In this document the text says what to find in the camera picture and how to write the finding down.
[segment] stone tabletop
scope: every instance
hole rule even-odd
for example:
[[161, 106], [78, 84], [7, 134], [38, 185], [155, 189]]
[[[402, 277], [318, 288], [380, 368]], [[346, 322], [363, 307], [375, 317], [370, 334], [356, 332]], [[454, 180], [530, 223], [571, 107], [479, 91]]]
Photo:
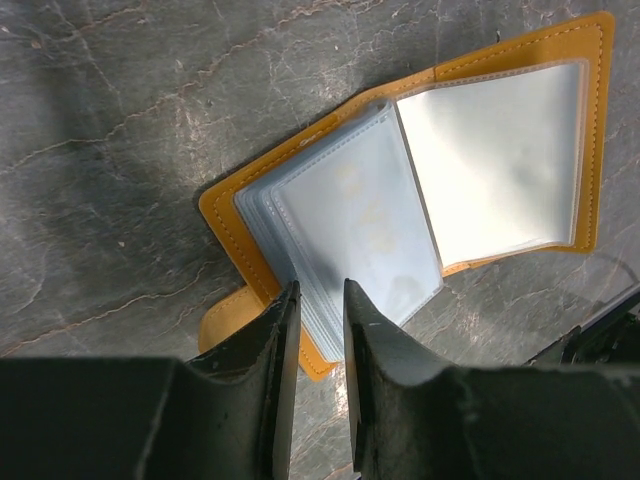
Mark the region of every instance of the stone tabletop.
[[[243, 284], [196, 208], [355, 93], [598, 9], [617, 19], [597, 251], [456, 274], [407, 326], [519, 363], [640, 274], [634, 0], [0, 0], [0, 355], [196, 354]], [[299, 375], [296, 479], [352, 478], [344, 371]]]

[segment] gray surface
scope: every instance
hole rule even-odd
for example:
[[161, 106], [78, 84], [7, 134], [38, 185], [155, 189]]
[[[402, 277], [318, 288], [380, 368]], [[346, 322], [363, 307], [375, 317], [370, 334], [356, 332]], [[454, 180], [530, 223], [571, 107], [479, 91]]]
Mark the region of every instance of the gray surface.
[[[204, 186], [357, 91], [601, 7], [618, 28], [597, 253], [457, 274], [408, 329], [454, 361], [520, 362], [632, 283], [637, 2], [242, 4], [0, 1], [2, 355], [195, 354], [242, 284]], [[352, 476], [346, 412], [341, 369], [300, 376], [292, 478]]]

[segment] wallet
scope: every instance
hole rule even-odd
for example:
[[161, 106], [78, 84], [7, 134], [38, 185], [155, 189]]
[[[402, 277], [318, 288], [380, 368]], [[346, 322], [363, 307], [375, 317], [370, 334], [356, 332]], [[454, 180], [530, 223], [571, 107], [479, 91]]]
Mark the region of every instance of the wallet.
[[613, 30], [600, 12], [365, 91], [207, 190], [201, 212], [247, 286], [207, 312], [201, 351], [296, 277], [300, 364], [319, 380], [341, 358], [345, 276], [402, 324], [445, 275], [591, 251]]

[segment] wallet flap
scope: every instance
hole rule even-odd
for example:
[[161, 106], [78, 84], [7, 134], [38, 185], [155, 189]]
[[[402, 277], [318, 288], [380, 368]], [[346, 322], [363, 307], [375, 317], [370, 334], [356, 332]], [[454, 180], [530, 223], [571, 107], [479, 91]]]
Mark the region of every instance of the wallet flap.
[[[204, 192], [200, 197], [200, 210], [249, 288], [255, 294], [255, 298], [259, 302], [257, 306], [261, 307], [260, 310], [277, 296], [280, 286], [235, 210], [233, 195], [248, 183], [331, 132], [370, 101], [380, 97], [395, 97], [435, 81], [486, 75], [567, 59], [584, 58], [589, 60], [586, 137], [582, 162], [583, 181], [580, 189], [575, 245], [553, 248], [553, 250], [581, 253], [591, 251], [595, 246], [597, 235], [613, 30], [614, 19], [607, 12], [575, 18], [367, 90]], [[470, 266], [479, 266], [485, 263], [487, 262], [452, 265], [443, 274], [448, 275]], [[221, 304], [214, 309], [219, 306], [218, 314], [225, 310]], [[242, 318], [242, 321], [251, 317], [245, 313], [236, 313], [236, 315]], [[225, 321], [224, 317], [217, 317], [213, 314], [211, 318], [218, 318], [216, 321]], [[304, 329], [300, 340], [300, 354], [300, 364], [314, 380], [322, 378], [335, 365], [324, 361]]]

